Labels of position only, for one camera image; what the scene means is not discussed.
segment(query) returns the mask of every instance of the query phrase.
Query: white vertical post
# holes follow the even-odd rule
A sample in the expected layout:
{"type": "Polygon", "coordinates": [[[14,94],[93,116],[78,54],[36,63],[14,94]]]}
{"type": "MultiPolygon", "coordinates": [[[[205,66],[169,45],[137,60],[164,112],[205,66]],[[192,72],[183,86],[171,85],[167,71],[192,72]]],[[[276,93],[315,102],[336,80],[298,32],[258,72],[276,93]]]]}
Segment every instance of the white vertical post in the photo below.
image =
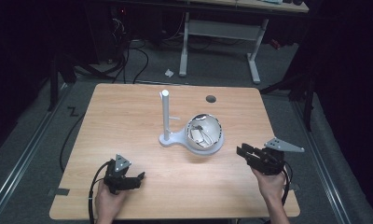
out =
{"type": "Polygon", "coordinates": [[[163,137],[165,141],[169,141],[169,92],[164,90],[161,92],[161,100],[163,106],[163,137]]]}

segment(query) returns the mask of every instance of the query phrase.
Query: gray carpet floor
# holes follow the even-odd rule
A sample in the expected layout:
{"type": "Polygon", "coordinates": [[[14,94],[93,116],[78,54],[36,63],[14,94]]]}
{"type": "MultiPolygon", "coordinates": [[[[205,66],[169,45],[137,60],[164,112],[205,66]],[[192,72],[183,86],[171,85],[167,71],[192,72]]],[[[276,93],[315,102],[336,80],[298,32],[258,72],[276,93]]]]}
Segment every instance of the gray carpet floor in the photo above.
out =
{"type": "MultiPolygon", "coordinates": [[[[138,77],[137,83],[263,89],[282,80],[297,50],[297,45],[281,49],[262,45],[256,57],[261,83],[255,85],[243,52],[248,51],[250,43],[241,42],[233,44],[230,48],[228,40],[221,41],[227,41],[227,44],[218,42],[208,48],[189,51],[186,77],[177,75],[181,47],[176,42],[168,42],[172,45],[163,44],[160,47],[141,41],[133,42],[133,46],[140,46],[139,49],[148,56],[148,65],[138,77]],[[164,76],[167,69],[174,71],[172,77],[164,76]]],[[[191,48],[201,48],[201,46],[204,44],[192,45],[191,48]]],[[[131,83],[146,62],[147,58],[141,51],[130,50],[125,69],[127,83],[131,83]]],[[[113,65],[103,63],[93,66],[106,70],[113,65]]],[[[19,171],[21,178],[16,181],[18,184],[10,191],[9,197],[5,198],[4,206],[0,207],[0,223],[89,223],[87,220],[52,220],[48,213],[53,202],[53,190],[59,186],[62,179],[59,157],[63,143],[79,116],[87,110],[94,87],[103,82],[109,81],[78,75],[75,85],[63,87],[61,103],[52,113],[47,111],[49,106],[47,83],[38,98],[21,115],[18,125],[0,149],[0,190],[7,182],[8,176],[12,174],[23,152],[30,146],[41,121],[46,116],[51,116],[51,120],[35,145],[32,159],[26,162],[26,169],[19,171]],[[75,108],[74,114],[77,116],[71,116],[71,107],[75,108]]],[[[123,74],[121,74],[116,83],[123,82],[123,74]]],[[[291,222],[373,223],[373,210],[366,202],[364,193],[338,148],[318,97],[314,96],[312,132],[309,133],[302,124],[300,116],[300,108],[304,102],[289,102],[286,94],[287,91],[274,91],[262,95],[262,98],[275,135],[306,149],[304,153],[285,153],[285,158],[294,171],[292,188],[296,191],[301,210],[298,217],[291,218],[291,222]],[[328,189],[328,181],[335,186],[334,189],[328,189]],[[341,205],[344,207],[343,214],[338,213],[338,203],[333,203],[334,197],[341,199],[341,205]]],[[[63,164],[67,163],[79,126],[80,123],[71,132],[65,144],[63,164]]],[[[259,218],[251,218],[243,219],[241,223],[253,224],[263,223],[263,221],[259,218]]]]}

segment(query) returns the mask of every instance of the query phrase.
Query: metal desk leg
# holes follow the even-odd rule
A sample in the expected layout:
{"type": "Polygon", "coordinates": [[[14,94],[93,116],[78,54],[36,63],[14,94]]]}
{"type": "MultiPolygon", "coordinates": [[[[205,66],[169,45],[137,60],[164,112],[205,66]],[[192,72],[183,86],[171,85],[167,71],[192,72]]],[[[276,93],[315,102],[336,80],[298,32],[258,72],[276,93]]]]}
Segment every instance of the metal desk leg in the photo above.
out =
{"type": "Polygon", "coordinates": [[[189,12],[186,12],[186,22],[184,28],[184,45],[183,51],[181,53],[181,62],[180,62],[180,77],[185,77],[187,75],[187,39],[189,35],[189,12]]]}
{"type": "Polygon", "coordinates": [[[255,84],[260,83],[260,78],[258,71],[256,70],[256,54],[258,53],[259,46],[262,42],[263,35],[265,34],[266,27],[268,26],[269,19],[264,19],[262,25],[258,31],[258,35],[256,38],[256,44],[254,45],[253,52],[247,53],[248,64],[250,65],[251,76],[253,77],[253,81],[255,84]]]}

